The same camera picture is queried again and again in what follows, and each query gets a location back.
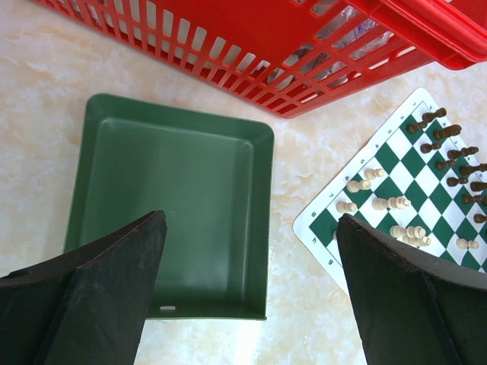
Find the green white chess mat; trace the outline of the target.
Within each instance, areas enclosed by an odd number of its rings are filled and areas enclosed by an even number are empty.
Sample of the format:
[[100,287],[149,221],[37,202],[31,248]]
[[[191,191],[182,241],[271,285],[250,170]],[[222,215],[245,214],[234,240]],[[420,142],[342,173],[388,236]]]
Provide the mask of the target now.
[[343,170],[298,215],[293,230],[341,287],[336,242],[344,213],[374,229],[421,227],[422,250],[486,270],[486,165],[424,88],[413,91]]

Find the dark green plastic tray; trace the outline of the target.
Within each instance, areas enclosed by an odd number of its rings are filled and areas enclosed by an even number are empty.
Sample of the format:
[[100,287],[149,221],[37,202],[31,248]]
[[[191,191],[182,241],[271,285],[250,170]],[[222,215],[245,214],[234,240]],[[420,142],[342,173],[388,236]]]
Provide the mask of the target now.
[[262,122],[95,94],[64,249],[163,211],[148,317],[264,320],[273,150]]

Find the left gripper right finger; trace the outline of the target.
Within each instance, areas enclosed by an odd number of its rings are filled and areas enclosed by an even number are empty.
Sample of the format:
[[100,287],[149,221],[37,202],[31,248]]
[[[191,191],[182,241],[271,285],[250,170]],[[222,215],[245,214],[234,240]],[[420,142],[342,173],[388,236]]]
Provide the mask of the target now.
[[486,275],[344,214],[336,231],[369,364],[484,364]]

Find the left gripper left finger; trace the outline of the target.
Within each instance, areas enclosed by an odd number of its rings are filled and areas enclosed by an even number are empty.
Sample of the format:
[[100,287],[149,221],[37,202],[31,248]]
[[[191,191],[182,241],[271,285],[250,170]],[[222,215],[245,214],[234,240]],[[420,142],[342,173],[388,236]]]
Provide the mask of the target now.
[[152,211],[1,279],[3,364],[131,364],[167,236]]

